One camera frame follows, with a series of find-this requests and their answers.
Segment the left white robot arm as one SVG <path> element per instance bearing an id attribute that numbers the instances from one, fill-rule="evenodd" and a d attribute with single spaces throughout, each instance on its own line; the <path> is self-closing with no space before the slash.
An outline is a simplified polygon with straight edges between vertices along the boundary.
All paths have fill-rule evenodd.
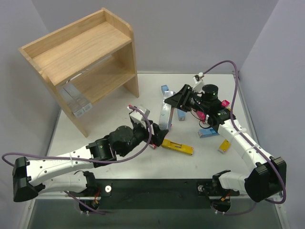
<path id="1" fill-rule="evenodd" d="M 108 165 L 133 151 L 141 142 L 160 146 L 169 132 L 152 124 L 153 134 L 141 124 L 120 126 L 80 149 L 58 156 L 56 159 L 28 160 L 26 156 L 15 160 L 13 167 L 13 200 L 25 202 L 47 192 L 71 191 L 82 196 L 93 196 L 98 185 L 88 169 Z"/>

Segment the silver toothpaste box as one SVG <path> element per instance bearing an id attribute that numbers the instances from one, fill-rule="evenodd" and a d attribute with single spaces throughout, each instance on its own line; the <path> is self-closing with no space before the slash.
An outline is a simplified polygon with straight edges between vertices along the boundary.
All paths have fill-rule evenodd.
<path id="1" fill-rule="evenodd" d="M 161 107 L 158 126 L 161 130 L 170 130 L 172 126 L 174 107 L 165 102 L 165 99 L 174 95 L 173 91 L 165 91 L 163 95 L 163 103 Z"/>
<path id="2" fill-rule="evenodd" d="M 77 117 L 81 117 L 84 114 L 83 108 L 76 102 L 76 100 L 70 96 L 70 94 L 64 89 L 59 90 L 60 95 L 67 103 L 68 107 L 71 109 L 71 112 Z"/>
<path id="3" fill-rule="evenodd" d="M 92 109 L 91 102 L 73 84 L 65 85 L 64 89 L 82 107 L 84 112 Z"/>

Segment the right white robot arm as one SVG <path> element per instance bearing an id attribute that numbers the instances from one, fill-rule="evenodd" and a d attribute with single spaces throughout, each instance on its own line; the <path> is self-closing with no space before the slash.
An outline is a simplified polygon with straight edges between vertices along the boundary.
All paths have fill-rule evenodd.
<path id="1" fill-rule="evenodd" d="M 202 92 L 198 93 L 186 84 L 165 99 L 165 103 L 184 112 L 203 112 L 208 125 L 228 140 L 247 165 L 249 172 L 245 175 L 231 170 L 214 175 L 211 188 L 215 194 L 234 190 L 246 193 L 254 202 L 260 202 L 282 193 L 282 200 L 285 201 L 286 162 L 281 157 L 274 158 L 247 134 L 232 110 L 222 106 L 216 85 L 204 85 Z"/>

